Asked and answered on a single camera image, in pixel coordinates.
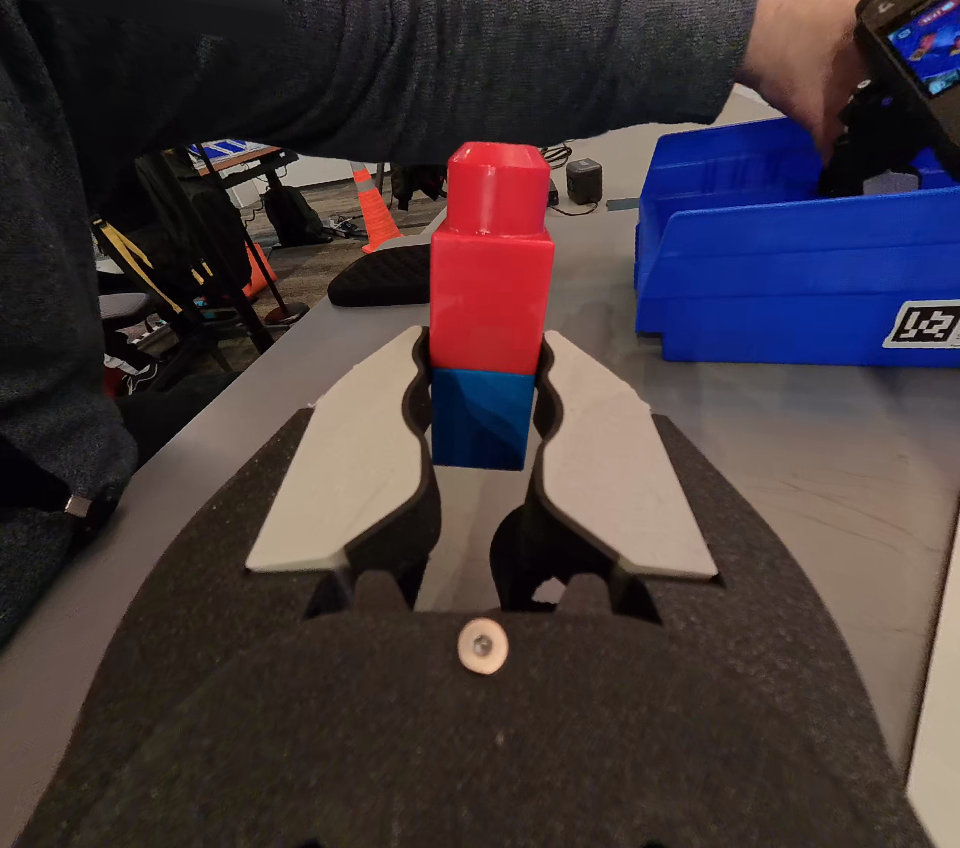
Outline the black power adapter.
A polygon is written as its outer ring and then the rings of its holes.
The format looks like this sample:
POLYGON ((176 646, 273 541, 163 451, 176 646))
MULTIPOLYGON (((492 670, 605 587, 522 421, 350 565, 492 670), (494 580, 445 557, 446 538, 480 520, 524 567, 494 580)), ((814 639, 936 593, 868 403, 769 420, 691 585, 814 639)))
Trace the black power adapter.
POLYGON ((603 168, 591 158, 569 160, 565 166, 567 195, 578 206, 596 206, 603 197, 603 168))

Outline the person's left forearm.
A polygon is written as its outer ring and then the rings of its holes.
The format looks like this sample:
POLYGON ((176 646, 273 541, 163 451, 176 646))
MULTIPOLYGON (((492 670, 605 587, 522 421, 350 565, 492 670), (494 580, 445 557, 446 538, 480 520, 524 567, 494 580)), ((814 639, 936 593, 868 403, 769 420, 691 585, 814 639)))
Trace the person's left forearm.
POLYGON ((443 163, 466 142, 543 146, 711 122, 759 0, 283 0, 260 46, 144 36, 150 147, 235 137, 443 163))

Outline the small black backpack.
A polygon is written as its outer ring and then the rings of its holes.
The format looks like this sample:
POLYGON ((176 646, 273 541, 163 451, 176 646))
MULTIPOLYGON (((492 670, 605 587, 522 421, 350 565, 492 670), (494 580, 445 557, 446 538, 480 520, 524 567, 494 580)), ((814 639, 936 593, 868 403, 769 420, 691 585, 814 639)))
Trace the small black backpack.
POLYGON ((283 185, 268 188, 261 197, 279 246, 327 244, 335 235, 321 221, 299 189, 283 185))

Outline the dark jacket on chair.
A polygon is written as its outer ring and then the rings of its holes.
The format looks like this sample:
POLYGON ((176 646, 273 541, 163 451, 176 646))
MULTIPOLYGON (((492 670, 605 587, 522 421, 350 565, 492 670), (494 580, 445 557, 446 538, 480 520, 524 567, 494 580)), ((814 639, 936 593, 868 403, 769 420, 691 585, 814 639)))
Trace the dark jacket on chair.
POLYGON ((402 166, 396 162, 390 164, 390 194, 400 211, 408 211, 416 192, 423 193, 431 201, 447 197, 446 185, 448 167, 441 165, 416 164, 402 166))

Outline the grey desk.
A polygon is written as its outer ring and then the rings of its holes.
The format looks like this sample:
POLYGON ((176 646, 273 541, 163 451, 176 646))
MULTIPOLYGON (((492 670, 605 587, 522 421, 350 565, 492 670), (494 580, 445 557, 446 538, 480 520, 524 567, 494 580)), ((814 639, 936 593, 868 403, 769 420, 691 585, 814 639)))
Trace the grey desk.
MULTIPOLYGON (((634 333, 637 219, 548 218, 546 324, 668 416, 786 544, 906 773, 956 523, 958 372, 663 361, 634 333)), ((17 842, 117 626, 189 519, 295 411, 424 323, 422 307, 318 303, 137 472, 106 534, 2 650, 2 846, 17 842)))

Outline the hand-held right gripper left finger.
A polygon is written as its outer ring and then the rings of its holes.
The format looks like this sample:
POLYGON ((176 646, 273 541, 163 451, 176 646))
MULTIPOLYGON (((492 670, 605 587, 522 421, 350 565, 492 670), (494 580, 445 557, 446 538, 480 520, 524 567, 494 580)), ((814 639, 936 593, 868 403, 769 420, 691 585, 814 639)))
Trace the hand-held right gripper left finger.
POLYGON ((254 574, 320 573, 341 602, 368 571, 389 574, 413 608, 439 541, 428 329, 399 333, 314 405, 246 557, 254 574))

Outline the wooden book stand white base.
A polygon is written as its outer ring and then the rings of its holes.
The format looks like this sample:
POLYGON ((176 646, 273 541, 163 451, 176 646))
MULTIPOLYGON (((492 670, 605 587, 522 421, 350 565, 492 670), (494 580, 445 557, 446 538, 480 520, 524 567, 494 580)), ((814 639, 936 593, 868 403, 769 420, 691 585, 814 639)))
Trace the wooden book stand white base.
POLYGON ((959 845, 959 529, 937 603, 907 777, 907 795, 930 841, 959 845))

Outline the small wooden side desk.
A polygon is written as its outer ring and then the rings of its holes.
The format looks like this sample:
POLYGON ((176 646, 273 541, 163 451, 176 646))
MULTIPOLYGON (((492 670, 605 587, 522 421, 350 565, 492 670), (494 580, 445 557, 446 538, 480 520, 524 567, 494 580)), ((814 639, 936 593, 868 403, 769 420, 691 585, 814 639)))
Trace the small wooden side desk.
POLYGON ((200 173, 207 173, 212 167, 217 172, 239 170, 254 164, 267 165, 277 163, 285 166, 296 161, 299 156, 282 146, 269 146, 260 143, 236 139, 220 139, 191 145, 188 154, 200 173))

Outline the person's torso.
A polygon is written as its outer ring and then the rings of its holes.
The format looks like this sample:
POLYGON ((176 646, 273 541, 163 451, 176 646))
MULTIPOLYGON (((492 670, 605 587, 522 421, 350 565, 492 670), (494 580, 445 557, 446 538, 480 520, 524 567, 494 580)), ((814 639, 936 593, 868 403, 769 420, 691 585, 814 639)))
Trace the person's torso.
POLYGON ((2 647, 138 468, 103 392, 88 201, 60 94, 2 0, 2 647))

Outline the blue toy block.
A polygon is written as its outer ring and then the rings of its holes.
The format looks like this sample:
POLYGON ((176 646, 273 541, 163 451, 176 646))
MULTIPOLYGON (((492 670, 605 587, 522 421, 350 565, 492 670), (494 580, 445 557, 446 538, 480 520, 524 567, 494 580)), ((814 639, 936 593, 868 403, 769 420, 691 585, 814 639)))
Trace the blue toy block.
POLYGON ((535 375, 433 368, 431 454, 437 466, 521 471, 535 375))

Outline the blue plastic bin with tag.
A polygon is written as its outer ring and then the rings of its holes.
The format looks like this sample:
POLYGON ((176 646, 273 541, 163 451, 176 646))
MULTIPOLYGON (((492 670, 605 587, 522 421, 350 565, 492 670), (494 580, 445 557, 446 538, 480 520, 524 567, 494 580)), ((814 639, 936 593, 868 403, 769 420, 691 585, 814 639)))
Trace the blue plastic bin with tag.
POLYGON ((635 329, 676 362, 958 367, 958 185, 820 198, 786 118, 661 136, 639 197, 635 329))

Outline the large black backpack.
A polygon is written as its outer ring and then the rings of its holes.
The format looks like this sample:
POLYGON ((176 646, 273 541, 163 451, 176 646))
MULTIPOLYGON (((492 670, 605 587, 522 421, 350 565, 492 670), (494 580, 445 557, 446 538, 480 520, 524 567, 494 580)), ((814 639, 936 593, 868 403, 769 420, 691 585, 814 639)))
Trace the large black backpack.
POLYGON ((230 197, 201 175, 185 147, 134 161, 169 243, 161 270, 210 307, 234 307, 251 280, 244 228, 230 197))

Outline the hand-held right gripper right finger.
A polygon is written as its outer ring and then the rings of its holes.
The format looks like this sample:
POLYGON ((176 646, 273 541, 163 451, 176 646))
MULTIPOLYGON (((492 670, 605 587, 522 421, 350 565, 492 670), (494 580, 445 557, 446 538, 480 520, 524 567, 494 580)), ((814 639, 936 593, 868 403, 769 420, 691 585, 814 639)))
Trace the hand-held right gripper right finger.
POLYGON ((605 583, 614 612, 655 612, 647 581, 714 583, 714 557, 637 392, 555 330, 535 391, 530 481, 490 544, 500 607, 551 612, 537 590, 581 575, 605 583))

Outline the orange traffic cone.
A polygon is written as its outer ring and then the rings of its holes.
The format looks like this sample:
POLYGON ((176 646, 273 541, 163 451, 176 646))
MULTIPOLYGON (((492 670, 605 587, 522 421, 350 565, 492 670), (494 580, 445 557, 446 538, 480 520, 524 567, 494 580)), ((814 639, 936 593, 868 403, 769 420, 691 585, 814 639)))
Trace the orange traffic cone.
POLYGON ((273 284, 276 280, 276 273, 258 242, 247 245, 246 254, 250 279, 244 288, 244 294, 248 300, 254 300, 264 291, 269 290, 270 284, 273 284))
POLYGON ((366 226, 367 244, 362 251, 371 254, 383 244, 403 236, 369 170, 363 163, 349 164, 366 226))

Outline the red toy block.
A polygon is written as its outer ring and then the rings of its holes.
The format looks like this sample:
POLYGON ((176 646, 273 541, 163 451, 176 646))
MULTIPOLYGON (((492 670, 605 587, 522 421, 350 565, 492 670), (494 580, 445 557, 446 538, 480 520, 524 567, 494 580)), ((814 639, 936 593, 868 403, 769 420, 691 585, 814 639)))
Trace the red toy block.
POLYGON ((431 238, 431 365, 532 376, 555 258, 549 166, 534 146, 471 142, 450 158, 447 182, 431 238))

